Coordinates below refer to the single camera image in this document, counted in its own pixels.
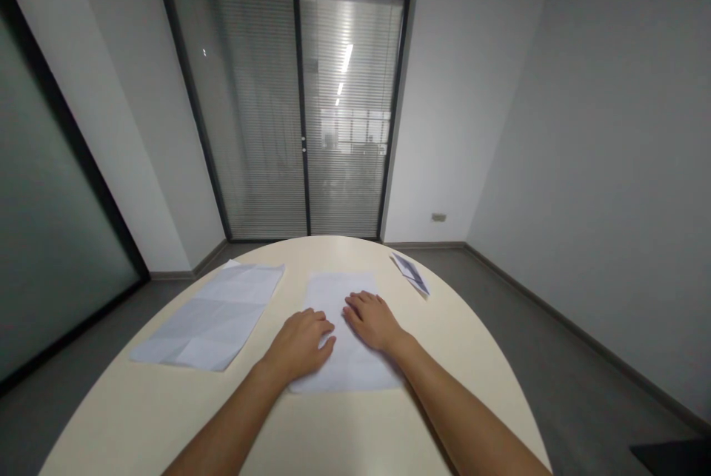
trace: frosted glass partition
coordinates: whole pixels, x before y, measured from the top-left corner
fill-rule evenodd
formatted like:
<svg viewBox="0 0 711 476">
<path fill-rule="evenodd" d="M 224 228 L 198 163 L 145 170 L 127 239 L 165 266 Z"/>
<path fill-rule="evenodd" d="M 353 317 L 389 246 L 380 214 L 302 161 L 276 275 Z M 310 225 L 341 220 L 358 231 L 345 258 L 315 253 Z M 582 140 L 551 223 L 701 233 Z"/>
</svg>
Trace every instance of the frosted glass partition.
<svg viewBox="0 0 711 476">
<path fill-rule="evenodd" d="M 0 380 L 140 280 L 0 22 Z"/>
</svg>

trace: paper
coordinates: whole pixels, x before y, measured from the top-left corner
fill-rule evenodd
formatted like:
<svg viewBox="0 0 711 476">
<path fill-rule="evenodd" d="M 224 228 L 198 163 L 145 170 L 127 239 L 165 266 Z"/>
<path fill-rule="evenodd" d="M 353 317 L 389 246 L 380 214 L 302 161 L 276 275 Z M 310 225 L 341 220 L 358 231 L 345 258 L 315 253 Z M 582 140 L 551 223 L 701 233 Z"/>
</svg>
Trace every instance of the paper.
<svg viewBox="0 0 711 476">
<path fill-rule="evenodd" d="M 413 286 L 415 286 L 415 289 L 423 292 L 427 296 L 430 296 L 430 288 L 427 287 L 424 278 L 422 278 L 420 272 L 417 270 L 417 267 L 415 267 L 415 264 L 412 261 L 408 261 L 401 255 L 395 254 L 394 252 L 390 253 L 390 257 L 395 261 L 395 265 L 398 266 L 400 272 L 402 272 L 402 275 L 407 278 Z"/>
<path fill-rule="evenodd" d="M 225 370 L 247 342 L 283 274 L 284 265 L 228 261 L 147 341 L 131 351 L 131 359 Z"/>
<path fill-rule="evenodd" d="M 317 373 L 291 384 L 293 392 L 367 391 L 394 389 L 402 379 L 384 356 L 368 348 L 356 336 L 343 317 L 345 298 L 352 292 L 378 292 L 372 273 L 320 272 L 311 275 L 304 308 L 323 310 L 335 329 L 321 340 L 324 344 L 336 336 L 328 361 Z"/>
</svg>

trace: black object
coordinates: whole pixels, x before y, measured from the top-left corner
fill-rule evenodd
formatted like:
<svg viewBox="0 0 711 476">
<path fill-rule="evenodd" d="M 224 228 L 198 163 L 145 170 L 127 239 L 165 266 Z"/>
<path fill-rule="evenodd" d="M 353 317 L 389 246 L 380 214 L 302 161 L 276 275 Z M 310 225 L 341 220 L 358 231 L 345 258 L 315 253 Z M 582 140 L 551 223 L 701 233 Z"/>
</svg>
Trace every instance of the black object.
<svg viewBox="0 0 711 476">
<path fill-rule="evenodd" d="M 631 446 L 654 476 L 710 476 L 711 439 Z"/>
<path fill-rule="evenodd" d="M 304 49 L 301 46 L 301 0 L 294 0 L 294 30 L 296 32 L 296 66 L 298 68 L 298 111 L 301 119 L 301 153 L 304 163 L 304 204 L 306 205 L 306 235 L 311 235 L 311 194 L 309 191 L 309 157 L 306 137 L 306 95 L 304 93 Z"/>
</svg>

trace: table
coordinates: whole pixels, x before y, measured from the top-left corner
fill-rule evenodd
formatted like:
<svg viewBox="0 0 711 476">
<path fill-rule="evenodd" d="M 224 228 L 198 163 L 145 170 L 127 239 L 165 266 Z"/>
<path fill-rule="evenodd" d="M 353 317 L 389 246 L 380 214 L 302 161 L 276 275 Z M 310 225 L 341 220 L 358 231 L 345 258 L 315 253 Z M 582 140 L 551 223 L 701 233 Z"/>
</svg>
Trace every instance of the table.
<svg viewBox="0 0 711 476">
<path fill-rule="evenodd" d="M 445 369 L 550 462 L 511 367 L 471 308 L 437 275 L 425 300 L 389 259 L 391 249 L 338 236 L 290 239 L 237 258 L 286 264 L 271 302 L 224 372 L 133 363 L 147 339 L 215 274 L 196 281 L 151 319 L 116 356 L 81 402 L 41 475 L 159 475 L 264 354 L 284 320 L 303 309 L 311 272 L 374 272 L 400 324 Z M 405 389 L 284 393 L 261 430 L 243 475 L 437 475 L 447 465 Z"/>
</svg>

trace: right hand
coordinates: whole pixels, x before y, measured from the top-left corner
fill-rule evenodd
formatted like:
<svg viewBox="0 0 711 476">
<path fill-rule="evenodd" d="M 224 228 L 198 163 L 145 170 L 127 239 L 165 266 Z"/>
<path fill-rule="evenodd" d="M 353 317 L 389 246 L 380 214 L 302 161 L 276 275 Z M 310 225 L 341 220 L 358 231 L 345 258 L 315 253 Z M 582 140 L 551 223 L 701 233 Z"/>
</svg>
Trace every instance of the right hand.
<svg viewBox="0 0 711 476">
<path fill-rule="evenodd" d="M 407 336 L 380 296 L 365 291 L 351 293 L 346 303 L 346 321 L 370 348 L 389 353 L 395 343 Z"/>
</svg>

